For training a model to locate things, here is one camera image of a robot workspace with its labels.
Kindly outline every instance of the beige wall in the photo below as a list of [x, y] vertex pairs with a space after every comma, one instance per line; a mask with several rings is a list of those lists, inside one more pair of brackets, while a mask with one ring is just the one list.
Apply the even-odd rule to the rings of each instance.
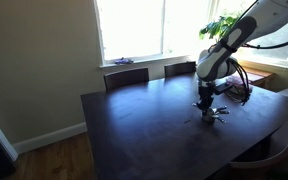
[[[91, 0], [0, 0], [0, 127], [11, 143], [84, 122], [80, 95], [120, 70], [99, 68], [97, 37]], [[176, 61], [185, 59], [127, 67], [156, 79]], [[288, 86], [288, 73], [273, 85]]]

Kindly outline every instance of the chair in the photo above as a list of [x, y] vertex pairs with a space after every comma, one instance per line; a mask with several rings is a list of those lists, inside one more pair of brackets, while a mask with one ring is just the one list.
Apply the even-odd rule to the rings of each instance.
[[104, 75], [106, 90], [149, 81], [148, 68], [138, 68]]
[[270, 138], [270, 149], [263, 160], [230, 162], [230, 179], [255, 179], [279, 167], [288, 160], [288, 122], [284, 123]]
[[196, 63], [194, 62], [184, 62], [169, 64], [164, 66], [165, 78], [171, 76], [177, 76], [180, 74], [191, 73], [196, 71]]

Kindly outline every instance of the potted plant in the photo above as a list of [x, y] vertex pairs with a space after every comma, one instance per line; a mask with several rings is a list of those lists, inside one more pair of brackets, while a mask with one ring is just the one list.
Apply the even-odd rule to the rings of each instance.
[[199, 37], [204, 39], [205, 35], [209, 35], [209, 39], [215, 39], [217, 43], [233, 27], [237, 20], [238, 16], [220, 16], [216, 21], [212, 21], [202, 28], [199, 31]]

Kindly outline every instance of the wooden floor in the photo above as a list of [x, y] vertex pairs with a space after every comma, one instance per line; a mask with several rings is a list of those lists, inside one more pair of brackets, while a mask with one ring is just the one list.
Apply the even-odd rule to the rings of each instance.
[[7, 180], [95, 180], [86, 133], [22, 154]]

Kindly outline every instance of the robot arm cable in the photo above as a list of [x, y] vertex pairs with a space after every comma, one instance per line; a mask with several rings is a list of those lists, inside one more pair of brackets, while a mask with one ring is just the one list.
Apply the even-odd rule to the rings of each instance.
[[238, 64], [236, 61], [230, 61], [230, 63], [232, 63], [233, 67], [236, 69], [243, 83], [244, 99], [241, 100], [241, 102], [243, 103], [242, 104], [243, 106], [249, 100], [249, 97], [250, 97], [248, 76], [244, 68], [240, 64]]
[[260, 45], [253, 46], [253, 45], [250, 45], [250, 44], [246, 43], [246, 44], [242, 45], [242, 47], [256, 48], [256, 49], [276, 49], [276, 48], [284, 47], [284, 46], [287, 46], [287, 45], [288, 45], [288, 41], [285, 42], [285, 43], [282, 43], [282, 44], [278, 44], [278, 45], [275, 45], [275, 46], [267, 46], [267, 47], [261, 47]]

